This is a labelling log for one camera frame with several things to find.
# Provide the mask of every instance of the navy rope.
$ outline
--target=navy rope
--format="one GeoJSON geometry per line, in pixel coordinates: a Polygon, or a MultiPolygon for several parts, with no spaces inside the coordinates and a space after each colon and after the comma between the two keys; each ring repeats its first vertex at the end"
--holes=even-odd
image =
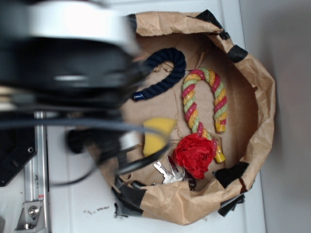
{"type": "Polygon", "coordinates": [[[181,51],[175,48],[162,49],[158,52],[155,52],[150,57],[148,57],[146,61],[144,61],[143,65],[147,66],[150,71],[152,71],[157,65],[166,61],[171,61],[174,63],[174,68],[170,75],[157,84],[153,84],[148,88],[134,93],[132,96],[134,101],[148,100],[152,97],[160,95],[161,93],[166,92],[168,89],[173,87],[175,83],[179,82],[185,76],[185,56],[181,51]]]}

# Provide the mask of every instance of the red rose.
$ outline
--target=red rose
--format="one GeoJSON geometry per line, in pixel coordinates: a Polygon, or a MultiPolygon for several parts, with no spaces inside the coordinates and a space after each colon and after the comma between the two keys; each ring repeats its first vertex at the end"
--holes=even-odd
{"type": "Polygon", "coordinates": [[[174,151],[174,162],[187,170],[194,178],[203,179],[204,172],[216,154],[217,142],[207,140],[197,133],[184,137],[174,151]]]}

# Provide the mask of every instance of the twisted rope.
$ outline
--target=twisted rope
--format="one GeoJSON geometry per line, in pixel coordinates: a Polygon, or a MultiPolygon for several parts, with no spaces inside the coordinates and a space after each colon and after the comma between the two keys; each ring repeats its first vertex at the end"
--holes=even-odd
{"type": "MultiPolygon", "coordinates": [[[[227,97],[225,95],[224,84],[220,81],[220,77],[211,69],[194,69],[184,79],[182,97],[188,126],[192,130],[192,133],[197,133],[199,136],[205,137],[207,140],[212,140],[213,138],[211,134],[203,127],[203,124],[200,121],[197,104],[195,102],[194,87],[200,80],[205,80],[211,86],[212,92],[214,93],[214,120],[217,133],[225,132],[227,97]]],[[[215,160],[217,163],[221,163],[225,160],[225,156],[218,145],[215,160]]]]}
{"type": "Polygon", "coordinates": [[[174,63],[174,68],[170,75],[168,75],[165,79],[158,82],[157,84],[153,84],[148,88],[134,93],[132,96],[132,99],[134,101],[148,100],[157,95],[160,95],[161,93],[166,92],[168,89],[173,87],[177,82],[181,80],[181,78],[185,76],[185,56],[181,51],[175,48],[162,49],[155,52],[143,63],[143,65],[147,66],[151,71],[157,65],[166,61],[171,61],[174,63]]]}

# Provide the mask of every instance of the screw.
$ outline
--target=screw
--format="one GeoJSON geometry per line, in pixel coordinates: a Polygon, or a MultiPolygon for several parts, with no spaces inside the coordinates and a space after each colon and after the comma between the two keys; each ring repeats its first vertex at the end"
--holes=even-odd
{"type": "Polygon", "coordinates": [[[24,229],[27,230],[27,229],[30,229],[30,228],[31,228],[31,224],[28,223],[28,222],[26,222],[26,223],[24,224],[24,229]]]}
{"type": "Polygon", "coordinates": [[[28,213],[32,218],[35,218],[39,215],[39,209],[36,206],[32,206],[28,209],[28,213]]]}

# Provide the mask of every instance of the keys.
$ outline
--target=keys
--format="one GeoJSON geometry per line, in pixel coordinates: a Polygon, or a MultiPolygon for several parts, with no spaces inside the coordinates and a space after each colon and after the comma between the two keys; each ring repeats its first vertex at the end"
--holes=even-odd
{"type": "Polygon", "coordinates": [[[157,163],[154,164],[154,167],[163,174],[164,176],[163,184],[172,183],[174,175],[168,170],[166,170],[165,167],[159,161],[157,161],[157,163]]]}
{"type": "Polygon", "coordinates": [[[173,182],[182,181],[184,175],[179,172],[178,168],[176,167],[176,164],[174,163],[173,159],[170,156],[167,156],[167,159],[169,161],[169,165],[174,175],[173,182]]]}
{"type": "Polygon", "coordinates": [[[154,167],[164,176],[163,184],[178,181],[187,181],[189,183],[190,190],[194,191],[194,188],[196,187],[195,179],[187,171],[185,171],[185,169],[183,169],[183,173],[181,173],[170,156],[167,156],[167,159],[169,161],[169,165],[171,167],[172,172],[166,170],[166,168],[159,161],[157,161],[157,163],[154,164],[154,167]]]}

